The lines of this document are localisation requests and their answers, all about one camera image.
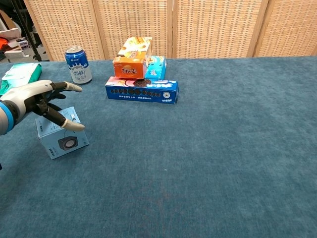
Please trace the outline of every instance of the cardboard box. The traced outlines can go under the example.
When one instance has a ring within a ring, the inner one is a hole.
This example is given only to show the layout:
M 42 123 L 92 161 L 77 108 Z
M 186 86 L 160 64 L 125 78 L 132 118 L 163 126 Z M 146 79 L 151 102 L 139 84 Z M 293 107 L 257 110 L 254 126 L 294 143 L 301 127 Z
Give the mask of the cardboard box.
M 130 37 L 113 60 L 114 75 L 144 79 L 152 55 L 152 37 Z
M 151 56 L 145 79 L 152 81 L 164 80 L 166 71 L 166 58 L 164 56 Z
M 176 81 L 129 80 L 110 77 L 106 83 L 109 99 L 175 104 L 178 97 Z
M 74 122 L 80 120 L 74 107 L 61 110 L 60 113 Z M 85 131 L 66 130 L 44 117 L 35 120 L 38 138 L 51 159 L 89 145 Z

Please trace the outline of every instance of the teal carpet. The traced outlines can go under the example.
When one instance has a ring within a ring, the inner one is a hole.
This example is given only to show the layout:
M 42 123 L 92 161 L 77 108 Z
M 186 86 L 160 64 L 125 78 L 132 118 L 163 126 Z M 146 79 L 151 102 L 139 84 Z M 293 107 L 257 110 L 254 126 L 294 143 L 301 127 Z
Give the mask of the teal carpet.
M 316 57 L 169 59 L 176 105 L 108 100 L 111 61 L 91 69 L 54 101 L 89 146 L 52 161 L 35 115 L 0 136 L 1 238 L 317 237 Z

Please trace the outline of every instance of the black pole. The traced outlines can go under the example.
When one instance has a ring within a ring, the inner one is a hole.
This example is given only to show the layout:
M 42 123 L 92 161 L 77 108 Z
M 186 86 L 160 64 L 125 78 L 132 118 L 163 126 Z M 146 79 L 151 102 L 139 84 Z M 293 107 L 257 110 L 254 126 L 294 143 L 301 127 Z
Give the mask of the black pole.
M 32 50 L 34 52 L 33 58 L 36 59 L 37 61 L 42 61 L 42 58 L 41 58 L 38 50 L 36 49 L 36 46 L 34 45 L 33 39 L 32 39 L 32 37 L 30 35 L 30 32 L 29 32 L 29 30 L 28 30 L 28 28 L 27 28 L 27 26 L 25 24 L 25 21 L 24 21 L 23 16 L 22 16 L 22 14 L 20 12 L 19 6 L 16 3 L 16 0 L 11 0 L 11 2 L 13 4 L 13 7 L 14 7 L 15 11 L 16 11 L 16 14 L 19 17 L 19 20 L 21 22 L 22 28 L 25 31 L 26 38 L 27 38 L 28 42 L 31 44 Z

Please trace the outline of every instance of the orange object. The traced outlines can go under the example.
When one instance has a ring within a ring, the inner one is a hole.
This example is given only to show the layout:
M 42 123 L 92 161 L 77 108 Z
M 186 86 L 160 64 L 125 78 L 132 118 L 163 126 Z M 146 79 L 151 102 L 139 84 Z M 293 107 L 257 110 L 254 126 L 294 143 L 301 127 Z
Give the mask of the orange object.
M 152 37 L 130 37 L 113 60 L 118 78 L 143 79 L 152 55 Z

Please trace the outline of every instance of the blue small box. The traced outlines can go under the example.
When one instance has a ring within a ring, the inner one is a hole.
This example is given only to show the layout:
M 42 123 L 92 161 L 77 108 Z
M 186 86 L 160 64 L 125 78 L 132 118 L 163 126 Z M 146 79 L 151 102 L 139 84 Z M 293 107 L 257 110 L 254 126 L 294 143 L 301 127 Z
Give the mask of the blue small box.
M 145 79 L 164 80 L 166 72 L 166 58 L 164 56 L 151 56 Z
M 151 81 L 110 77 L 106 83 L 109 99 L 175 104 L 178 97 L 178 83 L 171 80 Z
M 59 111 L 64 117 L 80 123 L 74 107 Z M 51 159 L 89 145 L 85 131 L 66 130 L 44 117 L 35 119 L 38 138 Z

